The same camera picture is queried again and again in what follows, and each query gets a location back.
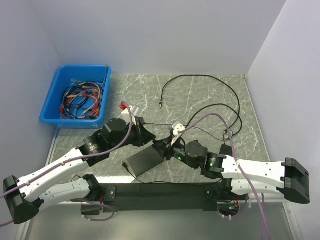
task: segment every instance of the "gray marble floor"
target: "gray marble floor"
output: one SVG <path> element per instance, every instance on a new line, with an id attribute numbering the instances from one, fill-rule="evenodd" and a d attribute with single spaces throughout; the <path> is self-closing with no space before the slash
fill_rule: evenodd
<path id="1" fill-rule="evenodd" d="M 163 107 L 159 109 L 159 99 L 162 86 L 174 75 L 112 75 L 110 80 L 109 96 L 105 114 L 105 122 L 121 116 L 119 103 L 122 100 L 140 107 L 138 116 L 144 117 L 147 123 L 170 124 L 180 121 L 186 124 L 192 115 L 200 108 L 209 104 L 223 103 L 238 109 L 234 94 L 222 83 L 208 77 L 181 77 L 173 81 L 164 92 Z M 242 131 L 234 137 L 236 150 L 240 159 L 268 162 L 268 154 L 263 137 L 257 122 L 252 101 L 243 75 L 216 75 L 238 94 L 240 99 L 240 116 L 242 117 Z M 236 119 L 236 114 L 225 106 L 213 106 L 202 111 L 194 120 L 208 113 L 222 115 L 229 124 Z M 208 117 L 198 124 L 209 133 L 222 139 L 223 123 L 215 116 Z M 233 131 L 239 129 L 237 122 Z M 157 139 L 169 136 L 168 126 L 145 125 L 145 128 L 154 133 Z M 94 129 L 61 129 L 56 140 L 51 161 L 65 155 L 85 137 L 90 136 Z M 218 153 L 222 141 L 214 139 L 199 129 L 192 129 L 183 135 L 186 142 L 198 140 L 210 152 Z M 122 167 L 121 161 L 138 153 L 143 148 L 126 146 L 110 155 L 110 158 L 96 164 L 77 175 L 94 174 L 96 177 L 129 177 Z M 211 182 L 200 175 L 200 171 L 193 170 L 177 159 L 166 161 L 139 177 L 142 181 L 169 181 L 175 183 Z"/>

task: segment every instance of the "red object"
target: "red object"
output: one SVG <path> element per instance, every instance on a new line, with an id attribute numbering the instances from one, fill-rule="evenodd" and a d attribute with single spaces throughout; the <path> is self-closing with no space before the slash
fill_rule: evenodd
<path id="1" fill-rule="evenodd" d="M 125 110 L 125 109 L 127 108 L 126 105 L 123 104 L 123 103 L 121 103 L 119 106 L 120 106 L 120 108 L 121 108 L 122 110 Z"/>

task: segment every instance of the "black cable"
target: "black cable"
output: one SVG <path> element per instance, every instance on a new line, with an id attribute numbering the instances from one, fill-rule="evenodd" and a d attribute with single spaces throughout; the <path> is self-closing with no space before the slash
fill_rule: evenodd
<path id="1" fill-rule="evenodd" d="M 73 178 L 71 178 L 70 183 L 72 182 L 72 180 L 73 180 L 75 177 L 78 177 L 79 179 L 81 179 L 81 176 L 79 176 L 79 175 L 74 175 Z"/>
<path id="2" fill-rule="evenodd" d="M 197 111 L 197 112 L 190 118 L 189 122 L 186 124 L 186 127 L 190 126 L 191 121 L 195 118 L 195 116 L 196 116 L 198 113 L 200 113 L 202 110 L 204 110 L 204 109 L 206 109 L 206 108 L 213 107 L 213 106 L 225 106 L 225 107 L 231 109 L 231 110 L 237 115 L 237 119 L 240 120 L 240 128 L 239 128 L 239 130 L 238 130 L 236 133 L 232 134 L 232 136 L 236 136 L 236 135 L 241 131 L 241 129 L 242 129 L 242 126 L 243 126 L 242 118 L 240 117 L 239 113 L 236 112 L 236 110 L 234 110 L 232 107 L 230 107 L 230 106 L 228 106 L 228 105 L 226 105 L 226 104 L 224 104 L 224 103 L 210 104 L 210 105 L 208 105 L 208 106 L 205 106 L 205 107 L 201 108 L 199 111 Z"/>
<path id="3" fill-rule="evenodd" d="M 172 78 L 172 79 L 169 80 L 169 81 L 163 86 L 163 88 L 162 88 L 161 98 L 160 98 L 160 102 L 159 102 L 160 108 L 162 108 L 162 100 L 163 100 L 163 97 L 164 97 L 164 90 L 165 90 L 166 86 L 167 86 L 169 83 L 171 83 L 173 80 L 175 80 L 175 79 L 177 79 L 177 78 L 180 78 L 180 77 L 209 77 L 209 78 L 215 79 L 215 80 L 219 81 L 220 83 L 226 85 L 226 86 L 234 93 L 234 95 L 235 95 L 235 97 L 236 97 L 236 100 L 237 100 L 237 102 L 238 102 L 238 107 L 239 107 L 239 108 L 238 108 L 237 118 L 236 118 L 236 120 L 229 126 L 229 128 L 231 128 L 233 125 L 236 124 L 236 122 L 238 121 L 238 119 L 239 119 L 239 117 L 240 117 L 240 100 L 239 100 L 238 94 L 237 94 L 237 93 L 235 92 L 235 90 L 234 90 L 232 87 L 230 87 L 228 84 L 226 84 L 225 82 L 221 81 L 219 78 L 216 78 L 216 77 L 211 76 L 211 75 L 186 74 L 186 75 L 179 75 L 179 76 L 176 76 L 176 77 Z"/>
<path id="4" fill-rule="evenodd" d="M 181 141 L 183 142 L 183 144 L 184 144 L 184 150 L 186 150 L 186 146 L 187 146 L 186 141 L 185 141 L 182 137 L 180 137 L 179 139 L 181 139 Z"/>
<path id="5" fill-rule="evenodd" d="M 189 186 L 193 186 L 193 187 L 203 187 L 203 186 L 207 186 L 207 185 L 217 184 L 217 183 L 219 183 L 219 182 L 222 181 L 222 178 L 221 178 L 219 181 L 209 182 L 209 183 L 201 184 L 201 185 L 195 185 L 195 184 L 192 184 L 192 183 L 185 183 L 185 182 L 178 183 L 178 182 L 168 182 L 168 181 L 151 181 L 151 182 L 144 182 L 144 181 L 141 181 L 141 180 L 139 180 L 138 178 L 136 178 L 136 177 L 130 172 L 127 163 L 122 162 L 122 167 L 124 167 L 125 170 L 126 170 L 135 180 L 137 180 L 138 182 L 140 182 L 140 183 L 142 183 L 142 184 L 156 184 L 156 183 L 162 183 L 162 184 L 183 184 L 183 185 L 189 185 Z"/>
<path id="6" fill-rule="evenodd" d="M 158 123 L 151 123 L 151 122 L 144 122 L 143 124 L 157 125 L 157 126 L 172 126 L 172 124 L 158 124 Z M 194 129 L 199 129 L 199 130 L 205 132 L 206 134 L 210 135 L 211 137 L 213 137 L 214 139 L 216 139 L 218 141 L 222 141 L 222 142 L 224 141 L 224 140 L 218 139 L 217 137 L 213 136 L 211 133 L 207 132 L 206 130 L 203 130 L 200 127 L 194 126 L 193 128 Z"/>

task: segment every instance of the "power cord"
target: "power cord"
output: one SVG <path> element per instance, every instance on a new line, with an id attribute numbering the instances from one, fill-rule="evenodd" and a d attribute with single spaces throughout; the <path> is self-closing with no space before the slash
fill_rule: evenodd
<path id="1" fill-rule="evenodd" d="M 206 184 L 201 184 L 201 185 L 195 185 L 195 184 L 192 184 L 192 183 L 185 183 L 185 182 L 181 182 L 181 183 L 178 183 L 178 182 L 168 182 L 168 181 L 151 181 L 151 182 L 144 182 L 144 181 L 141 181 L 139 180 L 138 178 L 136 178 L 129 170 L 128 168 L 128 165 L 126 162 L 122 161 L 122 167 L 125 168 L 125 170 L 135 179 L 137 180 L 138 182 L 142 183 L 142 184 L 156 184 L 156 183 L 162 183 L 162 184 L 183 184 L 183 185 L 188 185 L 188 186 L 193 186 L 193 187 L 203 187 L 203 186 L 207 186 L 207 185 L 212 185 L 212 184 L 217 184 L 219 182 L 222 181 L 222 179 L 220 179 L 219 181 L 216 181 L 216 182 L 210 182 L 210 183 L 206 183 Z"/>
<path id="2" fill-rule="evenodd" d="M 159 102 L 159 107 L 160 107 L 160 108 L 162 108 L 162 106 L 163 106 L 164 90 L 165 90 L 166 86 L 167 86 L 169 83 L 171 83 L 172 81 L 174 81 L 174 80 L 176 80 L 176 79 L 178 79 L 178 78 L 181 78 L 181 77 L 208 77 L 208 78 L 215 79 L 215 80 L 219 81 L 220 83 L 224 84 L 225 86 L 227 86 L 227 87 L 234 93 L 234 95 L 235 95 L 235 97 L 236 97 L 236 100 L 237 100 L 237 103 L 238 103 L 237 118 L 236 118 L 236 120 L 229 126 L 229 128 L 231 128 L 233 125 L 235 125 L 236 122 L 238 121 L 238 119 L 240 119 L 240 121 L 241 121 L 241 127 L 240 127 L 240 129 L 239 129 L 233 136 L 237 135 L 237 134 L 241 131 L 241 129 L 242 129 L 242 120 L 241 120 L 241 118 L 240 118 L 240 100 L 239 100 L 238 94 L 236 93 L 236 91 L 235 91 L 232 87 L 230 87 L 230 86 L 229 86 L 228 84 L 226 84 L 224 81 L 222 81 L 222 80 L 220 80 L 219 78 L 216 78 L 216 77 L 214 77 L 214 76 L 211 76 L 211 75 L 203 75 L 203 74 L 184 74 L 184 75 L 179 75 L 179 76 L 176 76 L 176 77 L 170 79 L 170 80 L 163 86 L 163 88 L 162 88 L 161 98 L 160 98 L 160 102 Z M 226 104 L 223 104 L 223 103 L 208 105 L 208 106 L 202 108 L 201 110 L 199 110 L 199 112 L 201 112 L 201 111 L 202 111 L 203 109 L 205 109 L 205 108 L 212 107 L 212 106 L 217 106 L 217 105 L 226 106 L 226 107 L 230 108 L 231 110 L 233 110 L 234 112 L 236 112 L 233 108 L 231 108 L 230 106 L 228 106 L 228 105 L 226 105 Z"/>

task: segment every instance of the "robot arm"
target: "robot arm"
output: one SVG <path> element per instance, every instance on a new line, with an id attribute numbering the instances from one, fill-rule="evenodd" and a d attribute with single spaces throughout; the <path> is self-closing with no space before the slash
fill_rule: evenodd
<path id="1" fill-rule="evenodd" d="M 130 129 L 128 122 L 133 123 L 131 131 L 119 148 L 127 145 L 141 147 L 156 138 L 143 127 L 140 118 L 132 115 L 130 120 L 130 113 L 137 112 L 135 107 L 130 106 L 130 113 L 125 105 L 120 107 L 123 109 L 122 117 L 127 122 L 113 118 L 101 130 L 85 138 L 80 145 L 55 162 L 19 179 L 10 176 L 3 181 L 5 192 L 20 187 L 5 196 L 15 224 L 24 223 L 37 215 L 40 210 L 60 202 L 77 198 L 87 198 L 90 201 L 100 196 L 100 185 L 93 175 L 85 175 L 77 181 L 66 184 L 58 183 L 78 171 L 107 159 L 110 153 L 103 153 L 115 148 L 125 139 Z"/>
<path id="2" fill-rule="evenodd" d="M 222 145 L 219 154 L 209 152 L 208 148 L 197 140 L 184 146 L 179 139 L 181 137 L 179 132 L 183 130 L 185 127 L 176 122 L 172 125 L 171 136 L 154 141 L 152 147 L 164 159 L 170 160 L 174 157 L 193 169 L 200 168 L 201 175 L 206 178 L 230 180 L 226 181 L 227 185 L 222 191 L 227 189 L 236 196 L 253 193 L 253 189 L 239 169 L 240 165 L 258 194 L 282 196 L 285 200 L 298 204 L 310 203 L 309 172 L 297 160 L 288 157 L 285 162 L 238 159 L 237 163 L 232 157 L 232 148 L 225 144 Z"/>

